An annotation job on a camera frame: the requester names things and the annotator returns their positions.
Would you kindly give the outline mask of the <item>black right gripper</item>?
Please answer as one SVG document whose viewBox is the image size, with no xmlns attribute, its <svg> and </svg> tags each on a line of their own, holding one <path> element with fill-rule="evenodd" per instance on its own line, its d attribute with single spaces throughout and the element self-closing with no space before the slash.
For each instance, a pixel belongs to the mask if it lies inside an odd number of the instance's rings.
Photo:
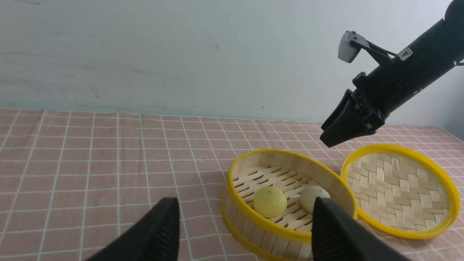
<svg viewBox="0 0 464 261">
<path fill-rule="evenodd" d="M 390 81 L 389 71 L 360 72 L 352 79 L 355 90 L 347 89 L 335 110 L 323 123 L 320 140 L 327 147 L 369 136 L 385 124 L 389 116 L 378 100 Z"/>
</svg>

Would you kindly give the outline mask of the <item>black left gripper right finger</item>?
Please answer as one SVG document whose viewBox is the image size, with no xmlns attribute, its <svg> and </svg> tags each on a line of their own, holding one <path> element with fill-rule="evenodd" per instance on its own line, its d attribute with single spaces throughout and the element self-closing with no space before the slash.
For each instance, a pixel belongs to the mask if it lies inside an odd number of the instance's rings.
<svg viewBox="0 0 464 261">
<path fill-rule="evenodd" d="M 334 200 L 317 197 L 313 211 L 315 261 L 408 261 L 368 232 Z"/>
</svg>

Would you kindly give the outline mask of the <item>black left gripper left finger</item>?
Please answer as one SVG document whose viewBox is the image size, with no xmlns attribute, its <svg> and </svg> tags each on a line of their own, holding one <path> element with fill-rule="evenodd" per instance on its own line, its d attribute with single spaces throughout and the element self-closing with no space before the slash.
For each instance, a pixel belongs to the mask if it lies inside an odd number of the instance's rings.
<svg viewBox="0 0 464 261">
<path fill-rule="evenodd" d="M 88 261 L 177 261 L 179 245 L 179 201 L 176 197 L 164 197 Z"/>
</svg>

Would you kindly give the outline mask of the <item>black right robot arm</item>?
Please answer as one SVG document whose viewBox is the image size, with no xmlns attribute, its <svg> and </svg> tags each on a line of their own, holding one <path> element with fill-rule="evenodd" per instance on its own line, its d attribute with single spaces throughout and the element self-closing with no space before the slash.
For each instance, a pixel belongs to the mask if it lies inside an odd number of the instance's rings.
<svg viewBox="0 0 464 261">
<path fill-rule="evenodd" d="M 321 126 L 320 140 L 333 147 L 376 134 L 390 114 L 456 66 L 463 65 L 464 2 L 454 0 L 444 18 L 398 53 L 387 51 L 355 31 L 346 31 L 338 58 L 351 63 L 365 50 L 378 67 L 353 78 L 355 91 L 341 102 Z"/>
</svg>

